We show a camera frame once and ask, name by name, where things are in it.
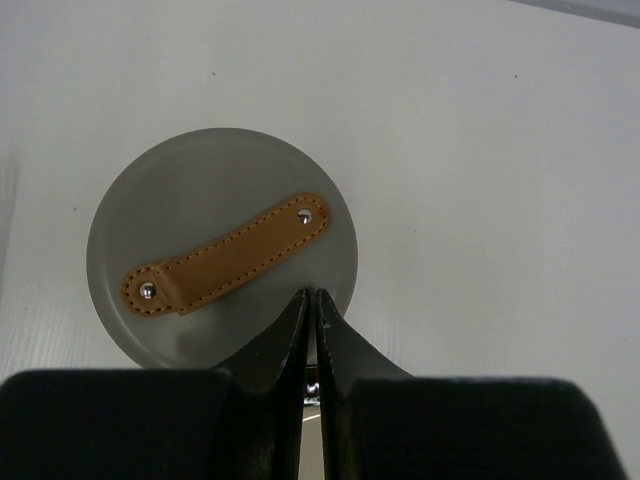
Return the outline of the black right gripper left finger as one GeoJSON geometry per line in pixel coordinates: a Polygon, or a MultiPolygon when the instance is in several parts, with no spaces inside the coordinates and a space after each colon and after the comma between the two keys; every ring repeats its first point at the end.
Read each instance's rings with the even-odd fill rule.
{"type": "Polygon", "coordinates": [[[277,319],[216,370],[230,386],[214,435],[216,479],[296,479],[311,299],[297,291],[277,319]]]}

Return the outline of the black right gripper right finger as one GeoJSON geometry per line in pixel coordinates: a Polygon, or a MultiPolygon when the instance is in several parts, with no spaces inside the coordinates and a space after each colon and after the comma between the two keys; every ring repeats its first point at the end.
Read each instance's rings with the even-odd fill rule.
{"type": "Polygon", "coordinates": [[[375,387],[411,375],[351,327],[325,289],[315,295],[315,339],[325,477],[363,479],[362,434],[375,387]]]}

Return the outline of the grey round lid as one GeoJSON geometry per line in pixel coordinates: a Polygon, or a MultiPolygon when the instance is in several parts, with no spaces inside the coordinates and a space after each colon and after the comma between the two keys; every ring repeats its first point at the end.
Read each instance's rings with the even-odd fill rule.
{"type": "Polygon", "coordinates": [[[130,359],[209,368],[269,327],[300,289],[325,289],[345,313],[357,238],[340,191],[308,155],[263,133],[214,128],[171,138],[121,173],[97,209],[86,265],[98,316],[130,359]],[[173,309],[151,278],[152,267],[280,212],[309,229],[304,243],[196,311],[173,309]]]}

